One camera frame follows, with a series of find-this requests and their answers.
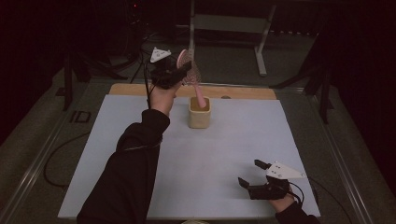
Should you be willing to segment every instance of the metal stand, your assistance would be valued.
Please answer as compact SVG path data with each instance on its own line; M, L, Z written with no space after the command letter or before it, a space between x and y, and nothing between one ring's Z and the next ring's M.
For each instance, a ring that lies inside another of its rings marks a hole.
M271 6L270 13L266 19L245 18L245 17L229 17L229 16L215 16L195 14L194 0L191 0L191 16L190 16L190 45L189 51L193 58L195 52L194 30L217 30L217 31L235 31L246 33L262 34L260 44L255 47L257 65L259 66L259 75L261 77L267 76L264 59L262 57L262 49L265 40L270 31L272 18L274 17L276 6Z

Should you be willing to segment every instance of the person's arm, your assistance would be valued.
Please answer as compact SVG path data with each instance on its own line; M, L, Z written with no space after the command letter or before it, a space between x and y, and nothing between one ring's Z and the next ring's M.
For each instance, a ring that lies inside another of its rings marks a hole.
M280 224L319 224L318 219L307 215L290 194L283 199L269 200L269 203L276 210L275 217Z
M116 152L78 214L78 223L146 222L160 143L179 87L153 90L151 109L143 111L142 122L131 124L120 137Z

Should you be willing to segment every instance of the table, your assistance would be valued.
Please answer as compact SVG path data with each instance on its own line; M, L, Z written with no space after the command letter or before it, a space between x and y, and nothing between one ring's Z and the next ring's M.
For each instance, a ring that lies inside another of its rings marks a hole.
M254 165L256 159L280 161L304 173L280 102L269 89L202 89L211 98L210 126L188 128L188 97L194 90L181 87L170 114L171 125L163 135L148 219L272 217L269 203L251 201L237 177L252 185L265 183L265 172ZM116 84L106 96L58 217L76 218L118 138L131 122L140 121L140 112L147 108L145 91L144 85ZM293 183L304 191L304 210L320 216L308 180Z

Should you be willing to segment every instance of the hand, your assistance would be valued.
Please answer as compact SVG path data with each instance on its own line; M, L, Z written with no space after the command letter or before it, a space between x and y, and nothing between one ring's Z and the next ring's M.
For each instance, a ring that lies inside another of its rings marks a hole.
M161 111L166 116L169 117L169 112L171 111L174 99L176 98L176 92L180 88L180 86L181 86L181 81L168 90L164 90L161 87L158 86L154 87L153 85L151 85L150 86L150 89L152 90L150 95L151 109Z
M294 203L294 196L286 194L283 199L268 200L268 202L274 207L277 213L281 213Z

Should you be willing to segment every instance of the pink object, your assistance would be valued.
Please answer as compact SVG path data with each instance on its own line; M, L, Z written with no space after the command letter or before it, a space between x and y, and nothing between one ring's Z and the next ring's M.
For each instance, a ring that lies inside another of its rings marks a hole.
M177 68L181 67L187 62L191 62L191 69L187 72L187 76L183 78L183 83L192 85L194 87L198 105L201 108L204 108L206 106L206 101L202 95L201 88L198 85L201 82L201 74L199 73L197 64L192 59L190 52L186 49L183 49L177 58Z

